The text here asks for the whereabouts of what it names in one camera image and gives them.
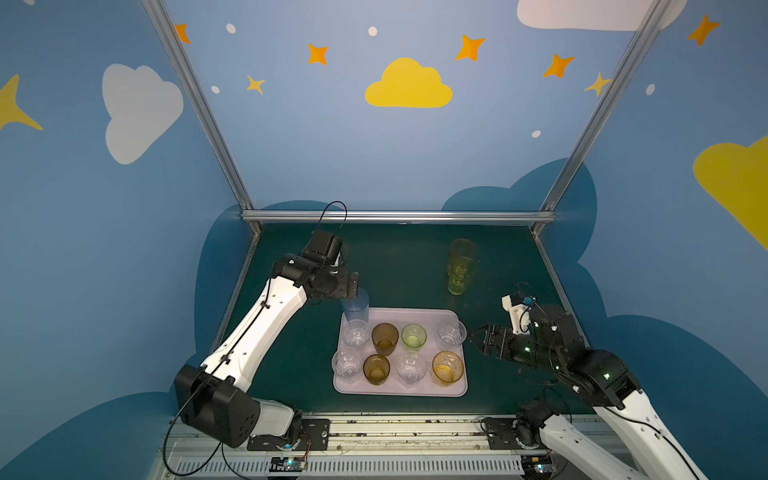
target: glass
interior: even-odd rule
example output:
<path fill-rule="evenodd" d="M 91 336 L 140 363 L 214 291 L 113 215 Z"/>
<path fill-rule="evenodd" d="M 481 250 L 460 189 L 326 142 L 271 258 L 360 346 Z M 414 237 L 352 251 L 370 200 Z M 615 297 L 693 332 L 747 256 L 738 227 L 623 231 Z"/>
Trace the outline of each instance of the glass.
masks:
<path fill-rule="evenodd" d="M 397 374 L 400 375 L 406 386 L 415 386 L 427 373 L 427 364 L 424 358 L 416 352 L 406 352 L 397 362 Z"/>
<path fill-rule="evenodd" d="M 381 385 L 389 376 L 389 360 L 374 353 L 363 363 L 362 373 L 372 385 Z"/>
<path fill-rule="evenodd" d="M 453 350 L 467 339 L 467 327 L 458 320 L 443 320 L 437 325 L 437 343 L 442 350 Z"/>
<path fill-rule="evenodd" d="M 360 348 L 368 342 L 370 333 L 368 331 L 368 323 L 362 320 L 349 320 L 345 318 L 345 322 L 341 327 L 341 340 L 345 344 L 351 347 Z"/>
<path fill-rule="evenodd" d="M 343 349 L 333 355 L 331 366 L 340 380 L 352 383 L 357 380 L 362 370 L 362 360 L 355 350 Z"/>
<path fill-rule="evenodd" d="M 454 295 L 466 292 L 478 274 L 478 266 L 469 257 L 453 257 L 448 265 L 448 291 Z"/>
<path fill-rule="evenodd" d="M 397 327 L 391 323 L 380 323 L 373 327 L 373 332 L 371 333 L 371 339 L 373 340 L 376 352 L 383 356 L 388 356 L 395 351 L 397 338 Z"/>
<path fill-rule="evenodd" d="M 357 298 L 342 298 L 341 308 L 347 321 L 362 320 L 368 323 L 368 305 L 371 297 L 363 288 L 357 289 Z"/>
<path fill-rule="evenodd" d="M 418 349 L 427 341 L 427 331 L 418 323 L 411 323 L 402 328 L 402 342 L 412 349 Z"/>
<path fill-rule="evenodd" d="M 464 362 L 453 352 L 440 352 L 432 360 L 432 371 L 444 386 L 451 385 L 464 375 Z"/>
<path fill-rule="evenodd" d="M 451 248 L 448 252 L 449 264 L 454 257 L 475 258 L 475 244 L 465 238 L 458 238 L 453 240 L 451 242 Z"/>

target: green tabletop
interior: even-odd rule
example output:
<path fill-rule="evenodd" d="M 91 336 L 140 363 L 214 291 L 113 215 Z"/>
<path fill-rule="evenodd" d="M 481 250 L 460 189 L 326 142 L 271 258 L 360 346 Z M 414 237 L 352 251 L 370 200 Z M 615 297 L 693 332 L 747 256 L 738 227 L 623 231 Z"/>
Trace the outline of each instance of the green tabletop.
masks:
<path fill-rule="evenodd" d="M 301 254 L 313 228 L 309 224 L 264 227 L 227 335 L 263 290 L 272 264 L 285 253 Z M 324 228 L 333 232 L 336 225 Z M 348 224 L 339 236 L 350 250 L 347 267 L 359 272 L 359 285 L 370 293 L 371 306 L 453 310 L 472 331 L 488 323 L 508 324 L 501 298 L 516 292 L 517 282 L 527 282 L 540 304 L 560 304 L 526 227 Z M 477 246 L 479 267 L 477 279 L 461 296 L 448 292 L 445 273 L 449 244 L 456 238 L 468 238 Z M 462 397 L 341 394 L 333 388 L 330 366 L 341 312 L 338 300 L 307 303 L 267 352 L 248 393 L 306 412 L 515 413 L 520 405 L 542 396 L 543 387 L 536 382 L 551 379 L 528 368 L 523 368 L 522 378 L 519 364 L 484 356 L 468 341 L 464 355 L 469 388 Z M 592 412 L 565 386 L 555 388 L 573 413 Z M 548 393 L 548 398 L 565 410 L 554 394 Z"/>

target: star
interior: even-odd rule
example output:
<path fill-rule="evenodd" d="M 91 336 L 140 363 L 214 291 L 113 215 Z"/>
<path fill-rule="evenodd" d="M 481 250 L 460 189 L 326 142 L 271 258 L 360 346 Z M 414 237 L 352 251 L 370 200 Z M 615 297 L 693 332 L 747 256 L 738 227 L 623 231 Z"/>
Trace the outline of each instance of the star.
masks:
<path fill-rule="evenodd" d="M 250 75 L 248 75 L 248 80 L 250 80 L 250 85 L 248 85 L 248 88 L 246 90 L 258 90 L 260 94 L 264 95 L 264 92 L 261 91 L 261 84 L 265 81 L 255 81 L 253 80 Z"/>
<path fill-rule="evenodd" d="M 568 66 L 569 63 L 571 63 L 571 60 L 573 60 L 575 57 L 570 58 L 560 58 L 557 55 L 555 55 L 552 58 L 552 66 L 547 70 L 547 73 L 544 74 L 545 77 L 548 77 L 549 75 L 557 75 L 560 78 L 563 78 L 563 74 L 565 73 L 565 67 Z"/>
<path fill-rule="evenodd" d="M 699 27 L 694 30 L 694 33 L 690 34 L 688 40 L 695 40 L 699 46 L 701 46 L 701 44 L 704 43 L 704 39 L 707 38 L 707 35 L 719 26 L 719 23 L 710 22 L 710 19 L 705 15 L 704 18 L 702 18 Z"/>
<path fill-rule="evenodd" d="M 463 35 L 463 37 L 464 37 L 464 45 L 462 46 L 462 50 L 458 53 L 456 60 L 461 60 L 462 58 L 470 58 L 474 61 L 477 61 L 478 48 L 480 48 L 480 45 L 482 45 L 482 42 L 484 42 L 485 39 L 478 38 L 477 40 L 472 40 L 470 37 L 466 35 Z"/>
<path fill-rule="evenodd" d="M 12 76 L 8 83 L 0 88 L 0 129 L 6 124 L 17 121 L 20 124 L 42 130 L 43 127 L 32 120 L 16 104 L 16 90 L 18 90 L 18 75 Z"/>
<path fill-rule="evenodd" d="M 594 90 L 598 93 L 598 97 L 601 93 L 603 93 L 603 87 L 608 84 L 608 82 L 611 81 L 611 79 L 604 80 L 602 73 L 598 72 L 598 79 L 593 83 L 589 88 L 585 89 L 584 91 L 590 91 Z"/>
<path fill-rule="evenodd" d="M 316 47 L 310 44 L 310 63 L 318 61 L 323 65 L 328 65 L 326 63 L 326 50 L 328 50 L 328 47 Z"/>
<path fill-rule="evenodd" d="M 176 33 L 179 34 L 179 40 L 183 41 L 184 43 L 191 44 L 190 38 L 187 37 L 187 24 L 183 23 L 181 25 L 174 25 L 176 27 Z"/>

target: wall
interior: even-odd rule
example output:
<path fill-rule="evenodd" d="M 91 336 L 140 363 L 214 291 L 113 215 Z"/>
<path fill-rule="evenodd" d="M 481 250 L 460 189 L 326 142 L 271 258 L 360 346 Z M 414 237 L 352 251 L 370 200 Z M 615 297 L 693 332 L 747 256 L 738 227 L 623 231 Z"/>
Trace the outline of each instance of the wall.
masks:
<path fill-rule="evenodd" d="M 559 2 L 166 1 L 254 206 L 353 210 L 538 210 L 650 4 Z"/>
<path fill-rule="evenodd" d="M 0 478 L 141 478 L 251 232 L 139 0 L 0 6 Z"/>
<path fill-rule="evenodd" d="M 688 2 L 542 233 L 593 347 L 627 361 L 712 479 L 735 475 L 723 445 L 748 476 L 768 466 L 765 18 Z"/>

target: tray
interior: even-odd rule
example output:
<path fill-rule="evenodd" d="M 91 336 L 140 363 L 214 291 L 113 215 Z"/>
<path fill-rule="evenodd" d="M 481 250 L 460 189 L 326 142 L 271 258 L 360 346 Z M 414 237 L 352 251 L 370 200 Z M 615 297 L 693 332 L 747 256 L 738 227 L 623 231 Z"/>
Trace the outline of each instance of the tray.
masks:
<path fill-rule="evenodd" d="M 402 332 L 402 328 L 410 323 L 418 323 L 427 331 L 427 341 L 417 351 L 424 357 L 427 364 L 427 373 L 424 378 L 419 380 L 415 386 L 406 386 L 397 374 L 397 362 L 405 353 L 407 347 L 402 339 L 397 342 L 397 347 L 391 355 L 387 357 L 391 369 L 389 377 L 382 385 L 371 385 L 366 377 L 360 373 L 359 378 L 352 383 L 340 381 L 336 375 L 333 376 L 333 388 L 339 393 L 352 393 L 357 395 L 402 395 L 402 396 L 444 396 L 459 397 L 467 393 L 467 364 L 464 360 L 464 349 L 457 346 L 451 351 L 458 355 L 464 362 L 464 375 L 452 385 L 444 386 L 432 372 L 432 359 L 440 352 L 435 339 L 437 338 L 437 325 L 444 319 L 458 320 L 458 316 L 451 310 L 426 310 L 414 308 L 370 308 L 368 316 L 369 331 L 380 323 L 391 323 L 397 327 L 397 331 Z M 339 324 L 339 342 L 337 349 L 348 347 L 341 338 L 341 325 L 343 325 L 344 316 L 342 314 Z M 373 348 L 373 342 L 368 343 L 361 348 L 360 356 L 363 361 L 369 355 L 376 353 Z"/>

